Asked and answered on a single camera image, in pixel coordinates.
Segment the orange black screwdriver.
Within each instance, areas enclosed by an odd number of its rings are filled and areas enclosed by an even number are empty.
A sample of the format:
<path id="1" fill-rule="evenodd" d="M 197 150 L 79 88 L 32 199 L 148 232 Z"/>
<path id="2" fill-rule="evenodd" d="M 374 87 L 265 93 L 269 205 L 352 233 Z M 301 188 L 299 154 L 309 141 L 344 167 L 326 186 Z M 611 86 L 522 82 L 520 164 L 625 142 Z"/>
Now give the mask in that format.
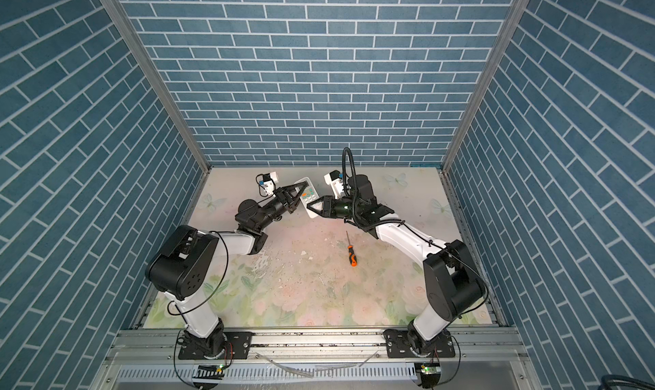
<path id="1" fill-rule="evenodd" d="M 347 241 L 348 258 L 349 258 L 350 265 L 357 266 L 358 258 L 356 257 L 355 250 L 353 248 L 353 245 L 351 244 L 351 239 L 349 234 L 346 234 L 346 241 Z"/>

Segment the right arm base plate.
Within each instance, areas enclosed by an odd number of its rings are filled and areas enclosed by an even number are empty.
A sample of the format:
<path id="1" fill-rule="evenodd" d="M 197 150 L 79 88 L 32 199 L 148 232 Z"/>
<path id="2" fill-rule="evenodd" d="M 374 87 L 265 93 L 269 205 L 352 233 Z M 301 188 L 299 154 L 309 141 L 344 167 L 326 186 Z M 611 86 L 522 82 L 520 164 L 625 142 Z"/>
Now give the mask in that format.
<path id="1" fill-rule="evenodd" d="M 454 340 L 448 330 L 429 341 L 414 330 L 387 329 L 383 332 L 383 338 L 389 359 L 455 357 Z"/>

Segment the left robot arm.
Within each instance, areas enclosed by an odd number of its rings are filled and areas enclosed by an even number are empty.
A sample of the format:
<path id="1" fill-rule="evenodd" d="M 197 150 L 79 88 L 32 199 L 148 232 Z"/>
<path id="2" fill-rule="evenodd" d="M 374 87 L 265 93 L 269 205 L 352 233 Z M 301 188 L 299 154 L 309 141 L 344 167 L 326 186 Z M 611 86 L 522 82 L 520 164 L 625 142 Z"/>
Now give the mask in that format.
<path id="1" fill-rule="evenodd" d="M 301 202 L 308 181 L 277 187 L 262 202 L 243 201 L 235 215 L 235 231 L 201 231 L 179 226 L 150 260 L 145 276 L 158 291 L 165 293 L 185 322 L 193 338 L 205 342 L 220 332 L 221 320 L 208 304 L 204 292 L 206 276 L 213 260 L 235 255 L 255 255 L 264 246 L 264 229 L 294 212 Z"/>

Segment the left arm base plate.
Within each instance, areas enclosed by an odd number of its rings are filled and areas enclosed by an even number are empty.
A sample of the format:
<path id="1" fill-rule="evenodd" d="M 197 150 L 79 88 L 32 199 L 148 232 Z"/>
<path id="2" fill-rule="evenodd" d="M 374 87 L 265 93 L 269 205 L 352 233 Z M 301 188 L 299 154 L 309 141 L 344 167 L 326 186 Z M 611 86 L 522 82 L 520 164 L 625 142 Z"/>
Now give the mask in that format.
<path id="1" fill-rule="evenodd" d="M 177 357 L 181 360 L 246 359 L 252 337 L 252 332 L 221 330 L 208 338 L 199 338 L 184 330 L 177 340 Z"/>

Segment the grey white remote control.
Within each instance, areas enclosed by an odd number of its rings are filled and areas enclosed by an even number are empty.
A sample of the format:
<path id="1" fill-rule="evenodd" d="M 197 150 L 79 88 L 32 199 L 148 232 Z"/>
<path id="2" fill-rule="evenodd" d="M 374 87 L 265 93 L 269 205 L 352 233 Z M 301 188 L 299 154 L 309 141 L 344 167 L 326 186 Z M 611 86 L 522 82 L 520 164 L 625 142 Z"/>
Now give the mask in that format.
<path id="1" fill-rule="evenodd" d="M 308 177 L 300 178 L 297 181 L 297 185 L 300 185 L 302 192 L 300 193 L 300 200 L 305 208 L 305 212 L 309 215 L 311 219 L 318 217 L 318 214 L 311 211 L 308 206 L 311 202 L 315 202 L 319 195 L 317 194 L 316 188 L 314 187 L 312 181 Z"/>

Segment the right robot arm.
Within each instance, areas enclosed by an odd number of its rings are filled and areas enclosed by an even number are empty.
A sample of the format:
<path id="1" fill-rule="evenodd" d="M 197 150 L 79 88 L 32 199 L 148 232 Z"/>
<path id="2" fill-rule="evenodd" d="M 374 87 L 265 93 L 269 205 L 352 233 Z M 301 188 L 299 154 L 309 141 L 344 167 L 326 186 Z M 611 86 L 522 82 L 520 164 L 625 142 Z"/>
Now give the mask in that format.
<path id="1" fill-rule="evenodd" d="M 377 201 L 365 175 L 341 181 L 342 192 L 319 197 L 305 208 L 326 219 L 342 219 L 388 243 L 423 268 L 428 305 L 409 323 L 409 333 L 427 344 L 489 293 L 464 242 L 451 243 L 419 231 Z"/>

